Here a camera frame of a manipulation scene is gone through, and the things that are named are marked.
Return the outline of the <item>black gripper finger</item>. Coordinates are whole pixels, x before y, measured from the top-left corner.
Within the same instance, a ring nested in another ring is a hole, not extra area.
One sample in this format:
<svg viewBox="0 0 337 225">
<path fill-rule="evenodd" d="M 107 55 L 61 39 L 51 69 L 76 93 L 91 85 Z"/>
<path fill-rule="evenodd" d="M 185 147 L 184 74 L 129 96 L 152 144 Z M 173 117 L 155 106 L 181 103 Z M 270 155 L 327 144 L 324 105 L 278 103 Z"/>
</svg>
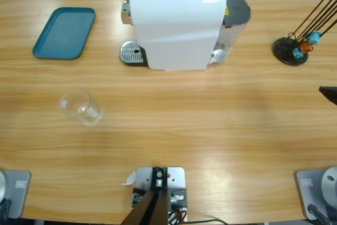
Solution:
<svg viewBox="0 0 337 225">
<path fill-rule="evenodd" d="M 337 105 L 337 87 L 320 86 L 319 91 L 333 104 Z"/>
</svg>

